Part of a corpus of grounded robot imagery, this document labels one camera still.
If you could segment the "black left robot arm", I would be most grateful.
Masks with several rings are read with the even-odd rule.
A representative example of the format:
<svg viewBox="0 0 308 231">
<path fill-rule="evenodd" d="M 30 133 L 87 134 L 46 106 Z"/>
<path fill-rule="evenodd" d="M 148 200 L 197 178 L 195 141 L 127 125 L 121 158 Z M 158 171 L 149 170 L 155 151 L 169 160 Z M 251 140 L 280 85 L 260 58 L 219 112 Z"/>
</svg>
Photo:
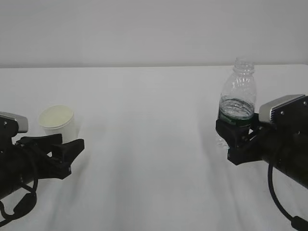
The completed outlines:
<svg viewBox="0 0 308 231">
<path fill-rule="evenodd" d="M 1 199 L 37 178 L 63 180 L 71 165 L 85 149 L 83 139 L 62 143 L 62 135 L 22 137 L 0 154 Z"/>
</svg>

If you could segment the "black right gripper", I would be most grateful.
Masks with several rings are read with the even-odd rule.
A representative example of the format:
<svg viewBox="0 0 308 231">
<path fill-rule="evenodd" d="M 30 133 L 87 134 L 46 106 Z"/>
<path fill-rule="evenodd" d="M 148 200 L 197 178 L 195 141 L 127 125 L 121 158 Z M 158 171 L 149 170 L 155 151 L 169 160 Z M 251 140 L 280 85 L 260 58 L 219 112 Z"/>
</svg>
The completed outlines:
<svg viewBox="0 0 308 231">
<path fill-rule="evenodd" d="M 268 161 L 277 152 L 277 129 L 261 125 L 258 113 L 254 113 L 251 125 L 237 126 L 217 119 L 215 129 L 219 147 L 228 151 L 227 159 L 235 165 Z"/>
</svg>

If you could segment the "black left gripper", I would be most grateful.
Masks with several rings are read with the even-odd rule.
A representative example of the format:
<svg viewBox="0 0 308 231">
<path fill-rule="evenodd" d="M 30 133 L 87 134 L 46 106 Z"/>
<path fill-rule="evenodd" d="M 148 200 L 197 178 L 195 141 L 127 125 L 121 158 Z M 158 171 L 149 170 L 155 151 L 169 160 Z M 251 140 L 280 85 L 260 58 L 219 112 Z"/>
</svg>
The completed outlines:
<svg viewBox="0 0 308 231">
<path fill-rule="evenodd" d="M 38 186 L 41 179 L 63 180 L 71 174 L 71 164 L 84 150 L 83 139 L 62 144 L 62 135 L 53 134 L 39 137 L 22 137 L 17 143 L 18 153 L 30 164 L 22 185 L 33 182 Z"/>
</svg>

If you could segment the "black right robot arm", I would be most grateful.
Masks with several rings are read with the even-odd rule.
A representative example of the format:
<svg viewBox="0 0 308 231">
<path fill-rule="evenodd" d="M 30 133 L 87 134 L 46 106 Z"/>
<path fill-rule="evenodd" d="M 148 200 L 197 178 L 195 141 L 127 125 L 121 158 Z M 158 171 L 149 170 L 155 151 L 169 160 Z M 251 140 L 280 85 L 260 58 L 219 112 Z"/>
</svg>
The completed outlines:
<svg viewBox="0 0 308 231">
<path fill-rule="evenodd" d="M 228 144 L 227 159 L 234 165 L 273 162 L 274 168 L 303 187 L 308 186 L 308 128 L 296 130 L 263 123 L 255 114 L 250 125 L 238 127 L 216 120 L 216 131 Z"/>
</svg>

